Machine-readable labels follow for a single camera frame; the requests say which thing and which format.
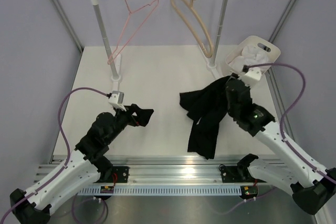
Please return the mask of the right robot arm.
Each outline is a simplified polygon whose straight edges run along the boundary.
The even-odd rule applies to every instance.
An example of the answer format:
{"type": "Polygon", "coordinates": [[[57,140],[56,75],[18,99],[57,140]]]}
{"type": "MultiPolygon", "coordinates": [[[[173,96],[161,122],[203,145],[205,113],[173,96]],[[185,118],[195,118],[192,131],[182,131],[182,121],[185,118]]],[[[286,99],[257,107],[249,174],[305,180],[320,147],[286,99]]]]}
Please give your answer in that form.
{"type": "Polygon", "coordinates": [[[287,169],[266,164],[248,154],[237,166],[242,180],[260,179],[283,190],[304,212],[315,215],[335,194],[335,168],[328,169],[307,154],[280,129],[264,107],[253,103],[250,87],[232,74],[225,84],[228,115],[238,126],[266,145],[287,169]]]}

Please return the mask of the white clothes rack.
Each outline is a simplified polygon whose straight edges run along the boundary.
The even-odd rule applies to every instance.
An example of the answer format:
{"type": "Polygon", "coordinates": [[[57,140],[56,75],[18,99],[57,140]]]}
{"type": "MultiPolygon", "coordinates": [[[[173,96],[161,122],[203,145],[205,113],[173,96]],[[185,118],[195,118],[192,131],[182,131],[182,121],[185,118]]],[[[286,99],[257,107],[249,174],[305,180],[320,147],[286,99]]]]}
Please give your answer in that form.
{"type": "MultiPolygon", "coordinates": [[[[118,49],[118,46],[115,47],[115,50],[112,51],[110,44],[109,44],[109,40],[108,40],[108,35],[106,32],[106,28],[103,22],[103,18],[101,15],[101,10],[100,10],[100,6],[99,6],[99,0],[90,0],[96,15],[96,19],[98,22],[98,26],[101,32],[101,36],[102,36],[102,40],[103,40],[103,44],[104,44],[104,48],[106,50],[106,54],[108,57],[108,65],[111,68],[112,71],[112,76],[111,76],[111,81],[112,81],[112,87],[114,90],[119,89],[120,83],[121,83],[121,79],[122,76],[120,74],[120,70],[121,70],[121,60],[122,60],[122,56],[121,56],[121,52],[122,49],[118,49]]],[[[184,22],[184,24],[188,27],[188,29],[190,30],[190,32],[193,34],[194,38],[197,41],[197,44],[200,48],[200,50],[202,51],[202,54],[204,56],[204,59],[206,61],[207,64],[207,68],[208,70],[212,73],[213,77],[215,79],[218,79],[220,77],[222,77],[222,74],[220,73],[220,71],[217,69],[217,65],[215,63],[216,60],[216,55],[217,55],[217,51],[218,51],[218,47],[219,47],[219,42],[221,39],[221,33],[222,33],[222,27],[223,27],[223,22],[224,22],[224,17],[225,17],[225,13],[226,13],[226,8],[227,8],[227,3],[228,0],[223,0],[222,1],[222,6],[221,6],[221,12],[220,12],[220,16],[219,16],[219,21],[218,21],[218,26],[217,26],[217,34],[216,34],[216,41],[213,44],[211,37],[208,33],[208,30],[206,29],[206,26],[204,24],[204,22],[202,21],[202,19],[200,18],[199,14],[196,12],[196,10],[193,7],[193,3],[196,0],[182,0],[184,1],[185,5],[188,7],[188,9],[193,13],[194,17],[197,19],[197,22],[199,23],[199,25],[202,28],[202,31],[208,41],[208,45],[209,45],[209,51],[206,50],[204,44],[201,42],[201,39],[199,38],[199,36],[196,34],[196,31],[191,27],[190,23],[187,21],[186,17],[183,16],[183,14],[181,13],[181,11],[176,7],[174,0],[170,0],[172,7],[174,8],[175,12],[180,16],[180,18],[182,19],[182,21],[184,22]]],[[[124,24],[123,29],[127,28],[127,25],[129,23],[129,20],[131,18],[131,15],[144,9],[147,6],[151,6],[152,4],[146,4],[136,10],[132,10],[129,5],[127,0],[124,0],[127,10],[128,10],[128,17],[126,19],[126,22],[124,24]]]]}

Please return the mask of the white cloth in basket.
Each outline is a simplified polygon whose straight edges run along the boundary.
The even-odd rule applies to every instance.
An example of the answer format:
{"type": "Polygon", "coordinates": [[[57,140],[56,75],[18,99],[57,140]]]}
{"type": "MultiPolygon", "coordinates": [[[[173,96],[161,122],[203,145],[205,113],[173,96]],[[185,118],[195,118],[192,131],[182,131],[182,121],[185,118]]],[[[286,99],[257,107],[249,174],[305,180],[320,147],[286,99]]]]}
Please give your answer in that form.
{"type": "Polygon", "coordinates": [[[253,45],[245,46],[238,56],[234,57],[229,63],[235,71],[241,72],[244,65],[258,65],[269,63],[269,58],[265,51],[253,45]]]}

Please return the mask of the pink wire hanger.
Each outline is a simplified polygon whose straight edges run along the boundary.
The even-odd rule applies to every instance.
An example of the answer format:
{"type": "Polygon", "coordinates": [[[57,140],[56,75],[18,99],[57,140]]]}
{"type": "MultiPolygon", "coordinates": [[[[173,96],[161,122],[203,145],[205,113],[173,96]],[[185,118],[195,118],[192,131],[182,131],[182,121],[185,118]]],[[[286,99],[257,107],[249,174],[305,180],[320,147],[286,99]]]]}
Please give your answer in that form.
{"type": "Polygon", "coordinates": [[[128,11],[128,16],[121,30],[116,47],[108,56],[108,65],[112,65],[112,63],[115,62],[117,56],[121,55],[125,47],[131,42],[141,27],[147,22],[152,13],[157,9],[159,0],[152,0],[151,2],[147,2],[142,6],[138,6],[137,8],[132,8],[128,0],[124,0],[124,3],[128,11]],[[144,16],[140,22],[135,22],[135,24],[133,24],[132,20],[138,13],[144,14],[144,16]]]}

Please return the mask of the aluminium mounting rail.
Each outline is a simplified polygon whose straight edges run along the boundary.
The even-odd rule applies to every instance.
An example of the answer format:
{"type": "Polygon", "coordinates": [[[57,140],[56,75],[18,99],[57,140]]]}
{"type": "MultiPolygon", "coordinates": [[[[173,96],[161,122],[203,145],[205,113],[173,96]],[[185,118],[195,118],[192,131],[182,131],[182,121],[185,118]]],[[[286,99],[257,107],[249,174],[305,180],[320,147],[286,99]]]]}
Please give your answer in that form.
{"type": "Polygon", "coordinates": [[[110,157],[114,166],[129,168],[128,184],[219,184],[221,164],[234,166],[241,159],[220,157],[205,160],[196,156],[181,157],[110,157]]]}

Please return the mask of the white plastic basket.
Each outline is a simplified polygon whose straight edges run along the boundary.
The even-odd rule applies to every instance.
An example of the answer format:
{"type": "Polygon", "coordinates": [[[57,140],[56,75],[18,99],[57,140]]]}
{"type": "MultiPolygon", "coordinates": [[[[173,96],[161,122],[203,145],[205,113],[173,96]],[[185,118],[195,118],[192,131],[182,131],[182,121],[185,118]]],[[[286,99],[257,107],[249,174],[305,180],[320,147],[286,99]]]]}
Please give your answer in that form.
{"type": "Polygon", "coordinates": [[[259,47],[260,49],[265,51],[269,58],[269,63],[276,62],[276,60],[279,58],[281,54],[280,49],[275,45],[273,45],[272,43],[258,36],[249,36],[226,56],[225,63],[231,72],[234,72],[236,74],[242,73],[242,71],[241,72],[235,71],[232,67],[229,66],[229,63],[233,60],[234,57],[238,56],[238,54],[241,53],[242,49],[247,45],[253,45],[255,47],[259,47]]]}

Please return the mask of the black t shirt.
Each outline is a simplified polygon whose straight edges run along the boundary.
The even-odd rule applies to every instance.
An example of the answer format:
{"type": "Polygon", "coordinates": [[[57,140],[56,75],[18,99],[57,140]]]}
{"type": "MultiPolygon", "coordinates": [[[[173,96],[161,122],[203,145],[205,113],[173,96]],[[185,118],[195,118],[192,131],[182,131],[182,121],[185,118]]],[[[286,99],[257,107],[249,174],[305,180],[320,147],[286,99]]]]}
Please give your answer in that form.
{"type": "Polygon", "coordinates": [[[188,152],[213,159],[219,125],[228,112],[225,84],[229,76],[219,78],[201,90],[180,93],[180,106],[193,121],[188,152]]]}

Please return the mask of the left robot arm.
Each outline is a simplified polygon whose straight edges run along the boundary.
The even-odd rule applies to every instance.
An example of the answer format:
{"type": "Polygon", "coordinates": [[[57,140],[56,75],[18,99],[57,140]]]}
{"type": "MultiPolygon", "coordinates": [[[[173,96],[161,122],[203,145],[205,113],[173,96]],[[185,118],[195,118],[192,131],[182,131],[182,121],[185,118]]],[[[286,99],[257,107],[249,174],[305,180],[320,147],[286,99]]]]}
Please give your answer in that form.
{"type": "Polygon", "coordinates": [[[105,157],[109,145],[127,126],[147,126],[153,112],[132,104],[125,110],[116,109],[115,114],[100,113],[62,163],[35,185],[11,193],[12,213],[17,220],[47,223],[76,193],[95,182],[108,181],[113,174],[113,165],[105,157]]]}

